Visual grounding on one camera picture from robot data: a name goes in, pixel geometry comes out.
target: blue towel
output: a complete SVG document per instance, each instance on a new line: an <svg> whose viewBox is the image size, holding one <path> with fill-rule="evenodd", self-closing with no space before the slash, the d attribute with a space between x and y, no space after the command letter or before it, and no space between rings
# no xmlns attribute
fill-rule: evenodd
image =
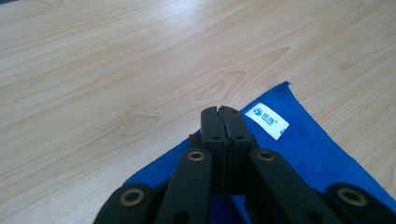
<svg viewBox="0 0 396 224"><path fill-rule="evenodd" d="M245 116L258 103L269 106L289 123L277 141ZM311 118L293 96L289 82L272 88L241 113L260 147L280 153L312 188L324 192L332 183L349 183L367 190L396 213L396 202ZM180 154L186 149L187 139L132 175L124 185L137 182L156 187L172 175ZM211 212L211 223L249 223L243 196L214 196Z"/></svg>

